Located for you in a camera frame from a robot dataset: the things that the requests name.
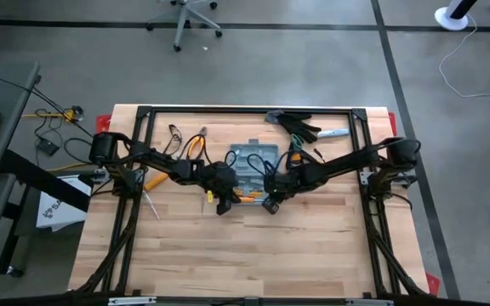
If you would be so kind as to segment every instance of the concrete floor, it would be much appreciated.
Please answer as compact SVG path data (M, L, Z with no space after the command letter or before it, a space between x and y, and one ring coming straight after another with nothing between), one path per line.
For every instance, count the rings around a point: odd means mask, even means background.
M379 0L388 26L433 26L433 12L447 2ZM480 0L470 12L479 26L490 26L489 4ZM152 0L0 0L0 19L143 22L167 9ZM203 11L221 23L376 25L370 0L225 0ZM490 302L490 98L461 99L438 73L440 60L464 35L390 32L389 42L423 142L460 297ZM400 115L377 31L227 29L217 40L210 30L193 29L185 32L179 54L171 48L173 37L173 29L0 25L0 59L38 61L40 89L62 105L82 106L89 130L115 103L386 106ZM464 94L490 92L490 33L471 37L445 70ZM46 106L31 98L27 111L39 107ZM31 160L37 124L20 122L11 144ZM403 134L400 121L398 129ZM61 131L82 137L73 127ZM72 149L83 156L88 151ZM63 151L40 161L46 168L73 162ZM410 195L424 266L441 277L419 188ZM64 291L77 243L76 235L33 239L28 273L21 280L0 277L0 297Z

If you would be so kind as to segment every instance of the office chair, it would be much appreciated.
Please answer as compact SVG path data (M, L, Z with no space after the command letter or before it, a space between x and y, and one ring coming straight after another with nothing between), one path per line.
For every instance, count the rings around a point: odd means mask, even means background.
M159 14L158 16L155 16L154 18L148 20L145 24L145 28L148 31L152 31L156 27L156 21L157 20L162 20L167 17L173 17L177 18L179 17L179 22L177 24L177 34L175 34L175 41L174 41L174 50L175 52L180 51L180 37L183 35L183 29L185 27L190 27L191 22L189 20L189 17L192 17L195 20L198 20L202 22L203 24L215 29L215 36L216 37L222 37L222 31L220 30L220 26L205 17L204 15L198 13L192 6L196 6L198 4L206 3L209 0L179 0L179 1L170 1L170 0L158 0L158 2L165 3L165 2L170 2L171 5L175 6L179 4L180 9L176 9L174 11L168 12L168 13L163 13ZM216 9L217 8L217 3L215 1L212 1L209 4L209 7L211 9Z

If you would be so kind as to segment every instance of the black floor stripe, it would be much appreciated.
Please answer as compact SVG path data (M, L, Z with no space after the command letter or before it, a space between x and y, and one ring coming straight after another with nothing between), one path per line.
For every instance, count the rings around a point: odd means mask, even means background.
M33 27L62 27L62 28L96 28L96 29L144 29L145 22L104 22L104 21L47 21L47 20L0 20L0 26L33 26ZM248 23L219 23L223 29L232 30L308 30L308 31L377 31L376 25L320 25L320 24L248 24ZM154 24L154 28L173 29L177 24L163 22ZM192 28L207 29L203 24L192 23ZM387 31L405 32L447 32L440 26L422 25L388 25ZM473 31L467 27L463 31ZM478 32L489 32L490 26L479 26Z
M389 70L390 82L395 92L396 104L398 105L398 111L400 112L400 118L402 119L402 125L406 136L410 139L415 139L415 131L407 109L406 99L400 83L400 77L396 70L395 59L390 48L389 36L387 29L385 28L385 22L383 21L383 15L381 14L381 8L379 6L379 0L371 0L375 19L379 26L379 37L381 39L381 46L387 62L387 68ZM440 270L442 272L442 281L446 287L447 297L451 299L460 299L459 288L457 287L457 281L453 272L453 266L449 258L449 252L445 239L443 238L442 227L440 220L438 219L438 213L436 206L434 205L434 198L430 191L429 181L426 177L426 171L424 170L423 158L419 154L417 166L415 167L415 174L418 177L419 189L423 198L424 210L430 226L430 233L432 234L432 240L434 242L434 248L436 249L436 256L440 264Z

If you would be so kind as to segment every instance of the wooden tabletop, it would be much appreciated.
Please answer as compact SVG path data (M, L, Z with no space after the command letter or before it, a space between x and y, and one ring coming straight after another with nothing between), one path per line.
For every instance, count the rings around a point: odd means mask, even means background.
M111 131L131 136L136 110L137 105L115 105ZM373 143L392 136L385 108L367 108L367 115ZM157 113L152 147L165 147L168 124L180 128L184 141L206 127L213 162L224 159L230 144L246 144L249 139L277 144L280 154L288 149L288 134L264 122L262 115L197 113ZM322 129L348 127L345 116L334 115L314 115L310 124ZM143 139L145 125L141 135ZM325 160L352 152L349 137L321 139L305 146L309 152L313 148ZM147 180L157 174L151 169ZM393 192L406 195L405 190ZM296 195L283 202L273 216L262 207L238 205L217 216L215 205L207 203L199 187L180 186L169 179L149 195L161 220L156 220L145 201L141 203L129 292L271 298L360 298L363 292L375 293L356 173ZM91 200L69 288L82 285L107 254L117 200L110 194ZM385 205L394 253L418 286L427 290L410 208L395 197ZM381 263L385 285L390 288L385 261ZM120 264L115 268L113 286Z

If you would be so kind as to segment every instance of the white paper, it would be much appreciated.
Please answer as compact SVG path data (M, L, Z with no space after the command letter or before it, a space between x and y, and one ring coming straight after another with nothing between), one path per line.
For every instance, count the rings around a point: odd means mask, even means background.
M78 179L78 175L58 177L77 188L85 195L90 195L92 188ZM56 200L50 195L41 192L39 210L37 212L37 227L39 229L50 227L53 232L61 230L67 225L84 221L86 213L72 207L65 202Z

